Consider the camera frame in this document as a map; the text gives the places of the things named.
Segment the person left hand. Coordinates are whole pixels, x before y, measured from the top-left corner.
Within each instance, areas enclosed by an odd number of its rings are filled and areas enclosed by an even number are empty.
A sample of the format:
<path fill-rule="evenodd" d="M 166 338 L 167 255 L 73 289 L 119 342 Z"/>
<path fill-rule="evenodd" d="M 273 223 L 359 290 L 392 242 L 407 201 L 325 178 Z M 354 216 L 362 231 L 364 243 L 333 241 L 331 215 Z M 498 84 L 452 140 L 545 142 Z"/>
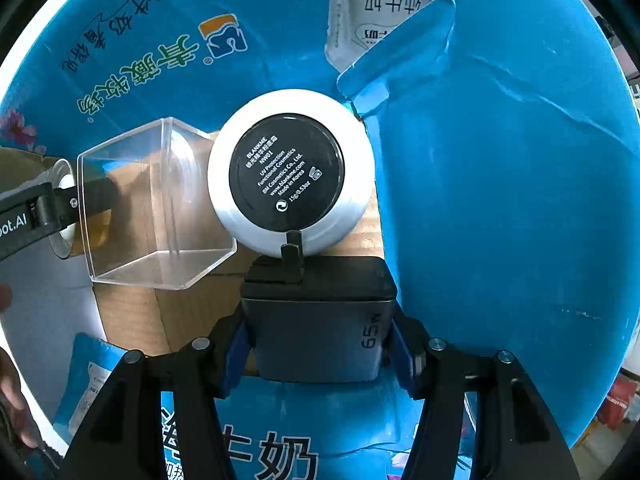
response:
<path fill-rule="evenodd" d="M 42 443 L 39 428 L 22 393 L 20 375 L 4 349 L 1 349 L 1 404 L 17 437 L 28 448 L 39 448 Z"/>

